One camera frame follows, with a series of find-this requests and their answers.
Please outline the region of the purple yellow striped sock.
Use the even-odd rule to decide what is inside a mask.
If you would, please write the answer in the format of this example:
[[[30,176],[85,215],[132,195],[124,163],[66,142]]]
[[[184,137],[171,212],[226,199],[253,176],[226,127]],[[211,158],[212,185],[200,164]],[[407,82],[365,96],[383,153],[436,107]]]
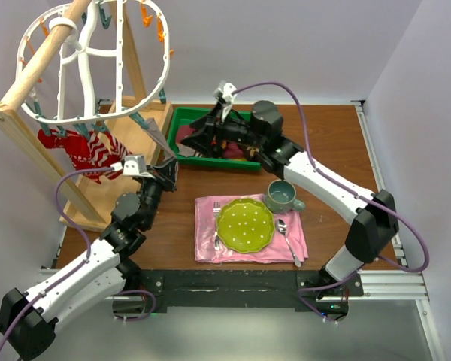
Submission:
[[[175,142],[176,142],[177,144],[180,144],[181,141],[182,141],[184,138],[189,137],[189,136],[192,135],[193,133],[195,133],[195,130],[194,130],[193,128],[191,128],[191,127],[189,126],[189,124],[180,126],[180,127],[178,128],[178,130],[177,130]]]

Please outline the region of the brown white striped sock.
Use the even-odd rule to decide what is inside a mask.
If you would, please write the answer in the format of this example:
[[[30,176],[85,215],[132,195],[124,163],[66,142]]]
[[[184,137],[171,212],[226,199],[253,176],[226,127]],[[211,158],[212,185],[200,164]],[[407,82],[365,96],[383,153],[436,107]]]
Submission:
[[[145,132],[162,148],[166,157],[176,159],[175,152],[170,148],[165,136],[162,134],[158,124],[153,117],[145,120]]]
[[[192,149],[191,147],[187,147],[183,144],[178,144],[177,148],[179,150],[179,155],[183,156],[183,157],[194,157],[197,156],[197,152]]]

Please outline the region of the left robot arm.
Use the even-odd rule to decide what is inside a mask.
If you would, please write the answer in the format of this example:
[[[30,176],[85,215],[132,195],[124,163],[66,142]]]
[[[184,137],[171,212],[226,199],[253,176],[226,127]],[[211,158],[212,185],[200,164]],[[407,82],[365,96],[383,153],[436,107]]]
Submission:
[[[9,344],[21,360],[40,356],[72,318],[108,296],[132,295],[141,285],[140,269],[130,259],[145,242],[164,192],[176,190],[178,162],[158,165],[139,155],[111,166],[140,184],[115,201],[111,222],[85,251],[45,281],[20,291],[13,288],[0,307],[0,352]]]

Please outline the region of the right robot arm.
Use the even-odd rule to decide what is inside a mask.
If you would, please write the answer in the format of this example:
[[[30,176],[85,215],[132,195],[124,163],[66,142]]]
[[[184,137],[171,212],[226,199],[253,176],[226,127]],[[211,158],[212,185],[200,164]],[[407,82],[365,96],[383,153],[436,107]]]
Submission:
[[[309,150],[283,134],[283,115],[270,101],[253,104],[250,116],[236,115],[217,102],[212,110],[189,124],[192,132],[180,143],[208,158],[221,157],[222,143],[256,151],[262,168],[277,176],[264,201],[275,214],[298,210],[296,187],[334,209],[349,225],[346,241],[319,271],[317,288],[330,296],[347,285],[347,278],[373,262],[398,232],[398,215],[391,193],[373,193],[322,167]]]

